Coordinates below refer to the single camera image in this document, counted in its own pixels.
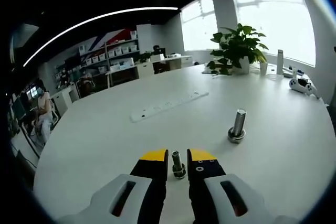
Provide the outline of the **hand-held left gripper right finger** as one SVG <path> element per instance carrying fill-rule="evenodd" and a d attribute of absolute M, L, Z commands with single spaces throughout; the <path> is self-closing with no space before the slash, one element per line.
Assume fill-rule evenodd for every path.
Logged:
<path fill-rule="evenodd" d="M 195 223 L 265 223 L 262 196 L 212 154 L 189 148 L 187 172 Z"/>

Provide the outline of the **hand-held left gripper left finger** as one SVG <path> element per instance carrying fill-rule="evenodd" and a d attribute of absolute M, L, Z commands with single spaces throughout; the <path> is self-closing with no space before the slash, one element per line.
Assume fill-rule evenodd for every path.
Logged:
<path fill-rule="evenodd" d="M 114 223 L 159 223 L 166 198 L 168 150 L 149 151 L 130 174 L 112 181 L 109 213 Z"/>

